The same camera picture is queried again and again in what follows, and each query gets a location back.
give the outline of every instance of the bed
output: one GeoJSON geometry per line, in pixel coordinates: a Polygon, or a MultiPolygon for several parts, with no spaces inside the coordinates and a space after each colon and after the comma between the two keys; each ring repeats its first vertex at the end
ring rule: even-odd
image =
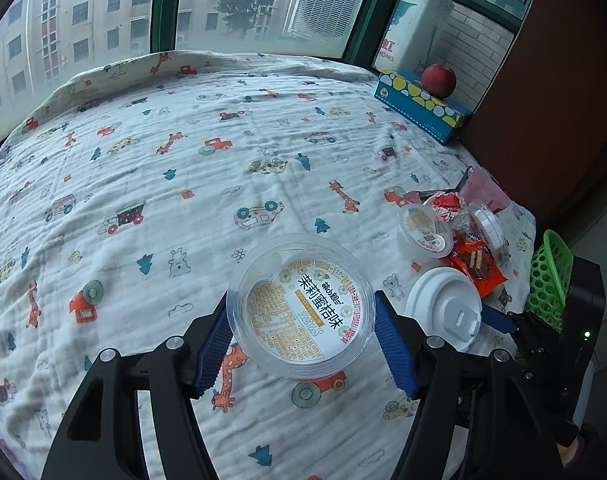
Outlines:
{"type": "MultiPolygon", "coordinates": [[[[37,479],[85,370],[154,348],[212,312],[260,240],[330,238],[403,309],[427,266],[402,257],[384,190],[454,187],[472,156],[373,98],[368,71],[310,57],[167,52],[82,73],[0,152],[0,446],[37,479]]],[[[535,220],[498,213],[511,257],[486,303],[521,312],[535,220]]],[[[472,351],[511,352],[484,326],[472,351]]],[[[417,404],[373,338],[314,406],[229,351],[194,409],[222,479],[388,479],[417,404]]],[[[151,478],[163,478],[140,395],[151,478]]],[[[445,478],[465,447],[456,428],[445,478]]]]}

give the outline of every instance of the red apple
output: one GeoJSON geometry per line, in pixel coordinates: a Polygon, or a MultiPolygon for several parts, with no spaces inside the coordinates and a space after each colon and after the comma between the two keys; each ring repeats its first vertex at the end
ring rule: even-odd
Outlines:
{"type": "Polygon", "coordinates": [[[455,91],[457,76],[452,68],[434,63],[421,74],[421,85],[430,95],[445,99],[455,91]]]}

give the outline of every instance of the blue tissue box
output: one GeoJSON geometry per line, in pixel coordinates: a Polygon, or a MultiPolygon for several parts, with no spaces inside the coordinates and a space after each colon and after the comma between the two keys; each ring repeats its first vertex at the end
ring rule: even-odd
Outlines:
{"type": "Polygon", "coordinates": [[[385,70],[379,76],[375,98],[415,123],[441,144],[455,139],[472,117],[472,111],[454,97],[438,99],[410,72],[385,70]]]}

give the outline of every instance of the brick wall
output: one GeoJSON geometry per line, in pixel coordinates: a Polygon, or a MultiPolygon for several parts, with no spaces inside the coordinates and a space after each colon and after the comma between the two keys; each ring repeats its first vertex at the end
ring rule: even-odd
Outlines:
{"type": "Polygon", "coordinates": [[[513,36],[474,10],[455,4],[435,37],[429,62],[442,63],[455,71],[457,87],[453,96],[474,110],[513,36]]]}

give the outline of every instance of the green basket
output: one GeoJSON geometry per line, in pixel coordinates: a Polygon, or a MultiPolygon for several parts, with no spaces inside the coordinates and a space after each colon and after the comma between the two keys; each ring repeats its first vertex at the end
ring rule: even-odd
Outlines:
{"type": "Polygon", "coordinates": [[[561,237],[548,229],[543,234],[543,245],[533,254],[530,269],[530,293],[526,309],[561,332],[561,313],[572,272],[572,253],[561,237]]]}

